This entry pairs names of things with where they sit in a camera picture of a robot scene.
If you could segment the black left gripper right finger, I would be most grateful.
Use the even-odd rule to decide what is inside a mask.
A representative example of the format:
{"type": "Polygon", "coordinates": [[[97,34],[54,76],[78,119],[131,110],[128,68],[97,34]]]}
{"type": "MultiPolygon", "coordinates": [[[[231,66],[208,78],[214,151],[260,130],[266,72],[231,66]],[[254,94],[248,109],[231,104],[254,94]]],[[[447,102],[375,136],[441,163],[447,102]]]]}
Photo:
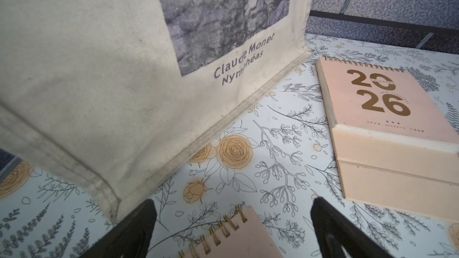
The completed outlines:
{"type": "Polygon", "coordinates": [[[314,200],[311,219],[324,258],[389,258],[391,255],[352,224],[324,198],[314,200]]]}

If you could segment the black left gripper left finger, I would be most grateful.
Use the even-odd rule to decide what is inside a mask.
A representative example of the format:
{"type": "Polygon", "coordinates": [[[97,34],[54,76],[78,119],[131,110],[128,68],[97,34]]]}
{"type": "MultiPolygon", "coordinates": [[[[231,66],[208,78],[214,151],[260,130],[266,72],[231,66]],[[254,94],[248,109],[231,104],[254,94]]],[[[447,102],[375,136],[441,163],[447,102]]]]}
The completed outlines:
{"type": "Polygon", "coordinates": [[[157,221],[153,200],[147,199],[97,241],[82,258],[145,258],[157,221]]]}

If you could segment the pink 2026 desk calendar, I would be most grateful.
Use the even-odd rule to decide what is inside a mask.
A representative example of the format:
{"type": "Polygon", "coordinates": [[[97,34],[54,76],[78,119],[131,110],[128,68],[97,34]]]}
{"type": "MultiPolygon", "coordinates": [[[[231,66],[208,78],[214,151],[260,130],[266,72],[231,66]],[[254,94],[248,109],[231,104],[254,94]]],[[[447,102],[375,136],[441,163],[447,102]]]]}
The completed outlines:
{"type": "Polygon", "coordinates": [[[259,216],[248,206],[238,207],[235,216],[224,217],[216,230],[202,236],[198,244],[191,243],[180,258],[280,258],[275,245],[259,216]]]}

